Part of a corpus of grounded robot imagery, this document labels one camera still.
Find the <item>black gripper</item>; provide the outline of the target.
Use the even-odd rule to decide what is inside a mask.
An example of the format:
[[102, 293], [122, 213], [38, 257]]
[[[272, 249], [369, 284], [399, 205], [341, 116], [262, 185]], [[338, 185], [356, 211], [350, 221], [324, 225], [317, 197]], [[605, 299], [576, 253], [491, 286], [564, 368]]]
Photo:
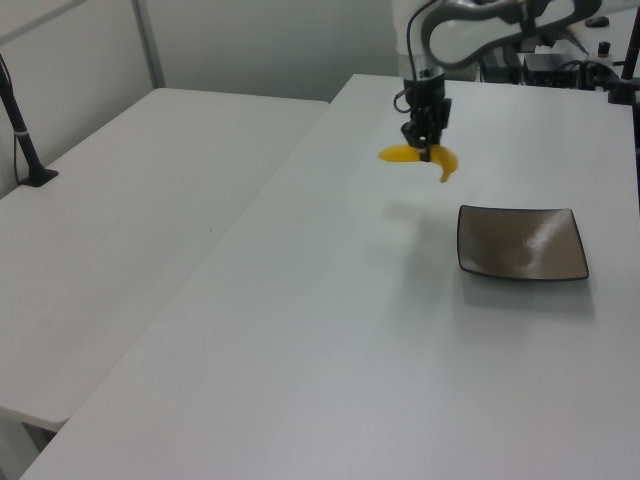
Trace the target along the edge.
[[440, 145], [452, 106], [452, 101], [445, 97], [445, 76], [439, 74], [417, 81], [405, 79], [403, 84], [410, 120], [401, 126], [401, 132], [418, 160], [431, 162], [433, 147]]

